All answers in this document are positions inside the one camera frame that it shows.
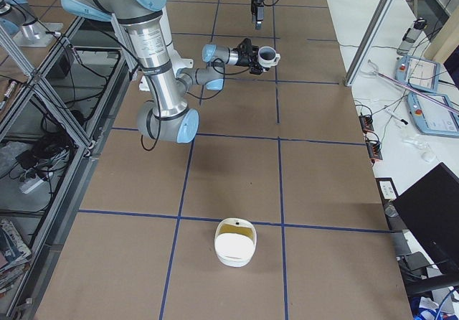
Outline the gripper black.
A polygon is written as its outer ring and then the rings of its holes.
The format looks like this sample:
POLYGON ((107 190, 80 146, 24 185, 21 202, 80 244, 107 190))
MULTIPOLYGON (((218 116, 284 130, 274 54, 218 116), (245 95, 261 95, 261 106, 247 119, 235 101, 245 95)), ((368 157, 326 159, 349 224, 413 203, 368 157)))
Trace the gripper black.
POLYGON ((253 75, 261 75, 270 70, 270 66, 264 66, 258 63, 259 47, 252 44, 250 38, 244 38, 236 47, 237 66, 250 68, 250 73, 253 75))
POLYGON ((251 14, 252 23, 255 23, 255 29, 261 30, 264 20, 264 1, 265 0, 250 0, 251 1, 251 14))

